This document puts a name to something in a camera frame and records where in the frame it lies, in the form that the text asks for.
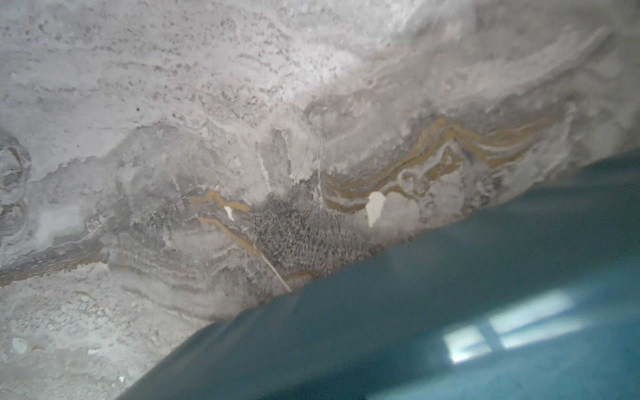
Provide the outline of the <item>teal plastic storage tray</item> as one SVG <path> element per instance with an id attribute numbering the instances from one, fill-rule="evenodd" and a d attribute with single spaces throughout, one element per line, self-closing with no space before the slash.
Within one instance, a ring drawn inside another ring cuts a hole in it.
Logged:
<path id="1" fill-rule="evenodd" d="M 638 151 L 208 326 L 124 394 L 638 396 Z"/>

